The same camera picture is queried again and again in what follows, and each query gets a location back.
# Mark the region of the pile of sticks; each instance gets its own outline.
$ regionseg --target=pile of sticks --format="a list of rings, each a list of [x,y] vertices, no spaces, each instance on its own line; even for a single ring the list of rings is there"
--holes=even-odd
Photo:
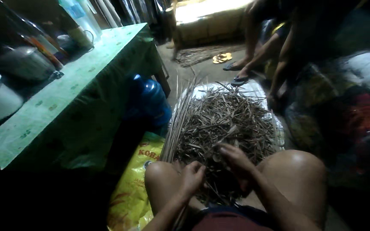
[[[244,95],[247,92],[221,84],[215,90],[203,90],[205,96],[196,99],[192,97],[195,86],[194,80],[179,99],[162,160],[172,162],[175,158],[182,165],[197,160],[206,165],[208,190],[198,198],[229,205],[242,192],[216,144],[239,147],[257,164],[275,152],[275,118],[265,116],[269,111],[261,104],[264,97],[248,97]]]

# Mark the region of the bag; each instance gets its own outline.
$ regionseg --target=bag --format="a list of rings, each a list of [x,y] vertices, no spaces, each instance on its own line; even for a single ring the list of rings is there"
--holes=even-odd
[[[107,216],[112,231],[141,230],[153,218],[145,190],[145,169],[160,159],[165,139],[145,132],[110,197]]]

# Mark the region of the concrete floor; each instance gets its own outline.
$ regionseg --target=concrete floor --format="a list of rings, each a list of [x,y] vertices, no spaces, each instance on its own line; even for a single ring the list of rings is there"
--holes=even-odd
[[[167,49],[165,45],[158,46],[158,52],[164,62],[167,71],[169,73],[168,83],[171,87],[171,93],[168,97],[168,103],[173,108],[177,102],[177,96],[181,94],[181,85],[187,86],[188,81],[192,80],[194,75],[192,70],[187,67],[181,67],[175,61],[172,61],[173,50]],[[237,52],[232,53],[232,60],[236,61],[241,59],[244,56],[245,51],[240,50]],[[205,60],[200,62],[196,65],[192,66],[194,71],[199,74],[200,76],[204,76],[203,82],[213,83],[215,81],[231,81],[238,71],[223,71],[222,67],[223,64],[214,64],[211,59]],[[295,149],[295,145],[290,140],[290,133],[289,130],[286,129],[287,126],[285,124],[285,119],[283,117],[278,116],[278,119],[281,121],[282,125],[284,126],[285,131],[285,149]],[[340,218],[338,213],[335,210],[328,206],[328,213],[326,219],[326,231],[350,231],[351,229],[347,226],[347,224]]]

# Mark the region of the plastic bottle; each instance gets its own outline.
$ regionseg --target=plastic bottle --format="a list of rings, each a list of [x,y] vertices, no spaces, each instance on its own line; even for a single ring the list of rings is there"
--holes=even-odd
[[[89,31],[88,38],[92,34],[93,43],[95,44],[101,40],[102,31],[92,15],[87,2],[85,0],[81,0],[80,2],[82,5],[76,0],[59,0],[59,5],[65,9],[83,30]]]
[[[172,116],[161,85],[138,74],[132,79],[128,108],[125,119],[148,118],[154,127],[167,124]]]

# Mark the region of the green tablecloth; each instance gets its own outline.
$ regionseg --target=green tablecloth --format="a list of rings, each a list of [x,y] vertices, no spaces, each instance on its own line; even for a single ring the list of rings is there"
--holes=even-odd
[[[0,126],[0,168],[102,170],[125,111],[127,79],[160,68],[147,24],[104,30],[92,51]]]

